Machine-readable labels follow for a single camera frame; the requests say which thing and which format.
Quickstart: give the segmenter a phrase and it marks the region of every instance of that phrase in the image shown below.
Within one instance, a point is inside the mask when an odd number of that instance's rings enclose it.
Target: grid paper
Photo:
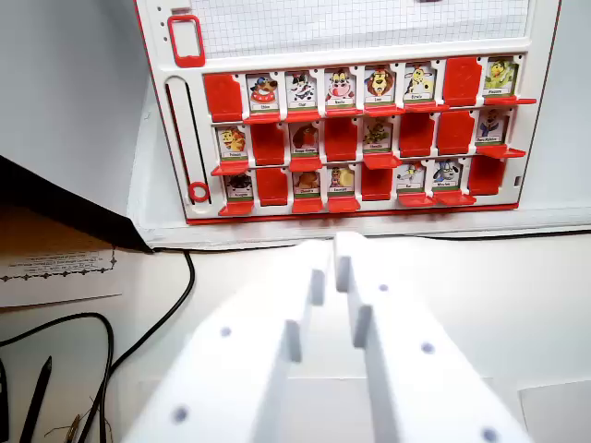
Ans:
[[[209,58],[523,37],[528,0],[191,0]]]

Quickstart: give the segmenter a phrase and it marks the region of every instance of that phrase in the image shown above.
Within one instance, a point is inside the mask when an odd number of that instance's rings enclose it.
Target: red ring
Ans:
[[[203,197],[197,197],[197,194],[195,194],[196,187],[200,187],[201,189],[203,189],[205,191],[205,195]],[[203,203],[204,201],[207,201],[210,199],[210,189],[203,182],[191,183],[188,187],[188,194],[191,196],[192,199],[194,199],[198,203]]]

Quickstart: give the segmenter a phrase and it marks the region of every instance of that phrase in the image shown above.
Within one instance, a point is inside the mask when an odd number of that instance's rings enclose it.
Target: red plastic tab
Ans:
[[[360,111],[357,108],[337,108],[326,110],[327,117],[353,117],[362,113],[363,111]]]
[[[505,172],[505,162],[490,157],[476,156],[470,163],[468,189],[473,196],[495,196]]]
[[[437,132],[437,149],[440,154],[466,154],[473,130],[474,118],[469,111],[442,114]]]
[[[361,205],[355,197],[329,197],[329,212],[355,212]]]
[[[387,117],[389,115],[400,115],[404,114],[406,111],[404,108],[399,108],[395,104],[388,104],[382,106],[367,106],[363,111],[363,114],[368,115],[369,117]]]
[[[397,168],[403,164],[401,160],[391,152],[363,154],[363,163],[369,169],[391,169]]]
[[[289,163],[289,170],[292,173],[305,173],[316,171],[322,167],[320,157],[292,157]]]
[[[305,214],[308,212],[320,212],[322,210],[322,199],[318,198],[296,198],[292,212],[294,214]]]
[[[407,103],[404,110],[408,113],[441,113],[450,109],[449,104],[436,104],[435,102]]]
[[[365,164],[361,170],[363,200],[389,200],[392,194],[392,169],[370,170]]]
[[[448,58],[445,65],[443,100],[450,106],[474,106],[482,66],[476,57]]]
[[[514,150],[507,145],[488,145],[476,147],[476,153],[492,157],[493,159],[514,159],[524,157],[524,150]]]
[[[287,113],[287,123],[314,122],[320,119],[318,111],[292,111]]]
[[[254,202],[250,201],[229,201],[226,206],[222,208],[218,215],[222,217],[233,217],[236,215],[248,215],[254,208]]]
[[[199,43],[199,55],[181,56],[176,50],[175,31],[173,23],[180,21],[192,21],[195,24],[196,38]],[[168,32],[170,33],[170,43],[173,46],[173,54],[175,55],[175,62],[178,67],[202,67],[205,65],[205,51],[203,50],[203,39],[201,38],[201,26],[199,19],[195,16],[170,16],[168,18]]]
[[[329,162],[342,162],[356,158],[357,126],[352,119],[325,120],[324,149]]]
[[[251,114],[244,123],[247,125],[264,125],[266,123],[277,123],[281,121],[279,113]]]
[[[517,99],[514,95],[511,97],[485,97],[484,104],[497,104],[497,105],[512,105],[512,104],[534,104],[537,103],[537,99]]]
[[[398,201],[407,208],[428,208],[429,206],[435,206],[435,200],[427,197],[427,194],[424,192],[398,194]]]
[[[283,164],[283,131],[275,123],[254,125],[250,128],[252,151],[258,166]]]
[[[287,175],[281,168],[257,169],[257,189],[261,206],[287,204]]]
[[[206,74],[203,76],[205,96],[214,122],[238,122],[242,120],[240,85],[231,74]]]
[[[240,162],[221,162],[220,166],[215,168],[211,175],[238,175],[245,173],[248,169],[248,161]]]
[[[404,114],[400,127],[402,157],[424,157],[431,153],[435,122],[429,114]]]
[[[469,206],[476,203],[472,196],[462,194],[460,189],[456,191],[437,191],[433,193],[433,199],[445,206]]]

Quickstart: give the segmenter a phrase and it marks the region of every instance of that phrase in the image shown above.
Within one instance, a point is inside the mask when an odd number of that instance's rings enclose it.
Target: black cable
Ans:
[[[113,375],[114,371],[126,361],[126,359],[134,353],[147,339],[151,337],[151,335],[156,332],[160,326],[162,326],[166,320],[168,320],[177,310],[178,308],[187,300],[188,295],[191,293],[193,286],[195,285],[195,267],[193,266],[193,261],[191,260],[191,255],[188,251],[183,251],[183,255],[185,256],[185,260],[187,261],[188,271],[189,271],[189,279],[187,288],[180,296],[180,298],[176,301],[176,303],[171,307],[164,316],[152,326],[148,332],[141,336],[141,338],[136,341],[127,351],[123,353],[111,366],[111,370],[109,371],[109,375],[106,379],[103,380],[103,383],[99,387],[99,392],[106,391],[106,385],[109,383],[109,378]],[[92,403],[92,408],[90,408],[90,412],[88,418],[86,419],[86,423],[84,424],[84,428],[82,429],[82,433],[78,439],[78,443],[84,443],[86,441],[86,437],[90,432],[90,428],[92,427],[92,422],[94,421],[94,415],[96,415],[97,409],[101,409],[101,416],[103,416],[103,403],[98,401],[99,396],[94,399]]]
[[[113,328],[111,327],[111,323],[109,323],[109,320],[107,320],[107,318],[103,314],[99,314],[98,312],[81,312],[79,314],[72,314],[71,316],[60,317],[55,320],[44,323],[44,324],[38,326],[37,328],[33,328],[31,330],[23,332],[22,334],[20,334],[16,337],[13,337],[12,339],[0,341],[0,348],[2,348],[3,346],[7,346],[9,344],[15,343],[17,341],[26,339],[27,337],[29,337],[33,334],[36,334],[37,332],[41,332],[42,330],[45,330],[47,328],[51,328],[52,326],[59,325],[61,323],[65,323],[69,320],[76,320],[79,318],[88,318],[88,317],[98,318],[104,324],[104,327],[107,330],[107,342],[108,342],[107,363],[104,367],[103,383],[101,384],[101,388],[99,389],[99,392],[97,394],[97,398],[95,399],[95,402],[97,402],[97,404],[101,405],[101,415],[100,415],[100,418],[101,418],[101,428],[100,428],[101,443],[106,443],[107,434],[106,434],[105,418],[104,418],[104,400],[105,400],[106,391],[107,391],[107,389],[106,389],[107,381],[109,380],[109,372],[111,370],[111,363],[113,362],[113,349],[115,347],[115,337],[113,334]]]

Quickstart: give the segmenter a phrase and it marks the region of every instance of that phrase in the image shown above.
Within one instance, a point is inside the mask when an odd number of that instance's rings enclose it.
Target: cartoon character picture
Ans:
[[[247,76],[248,96],[252,112],[275,111],[279,109],[277,103],[277,81],[268,75],[256,74]]]
[[[423,192],[425,168],[421,162],[405,163],[396,169],[396,189],[403,192]]]
[[[394,74],[385,66],[368,66],[365,80],[365,103],[389,103],[393,101]]]
[[[245,152],[247,140],[244,132],[238,126],[223,126],[217,128],[218,142],[222,160],[246,160]]]
[[[285,77],[289,108],[316,108],[316,79],[307,72],[288,72]]]
[[[476,131],[477,144],[498,144],[504,139],[507,117],[498,109],[480,111]]]
[[[346,108],[355,106],[355,81],[343,68],[325,74],[326,105]]]
[[[320,174],[294,173],[294,198],[320,197]]]
[[[252,178],[248,173],[230,175],[223,178],[228,201],[252,200]]]
[[[291,124],[289,126],[294,157],[311,157],[318,155],[318,129],[311,123]]]
[[[435,72],[429,65],[407,66],[404,78],[408,78],[408,85],[403,96],[405,102],[428,102],[433,100]]]
[[[384,122],[384,119],[366,119],[363,151],[364,152],[388,152],[392,138],[392,125]]]
[[[511,60],[491,60],[487,65],[483,95],[508,96],[513,94],[517,65]]]
[[[329,185],[329,196],[352,196],[355,194],[355,172],[348,166],[335,166],[331,169],[331,184]]]
[[[436,188],[459,189],[461,166],[453,160],[435,163],[437,168],[433,174],[433,190]]]

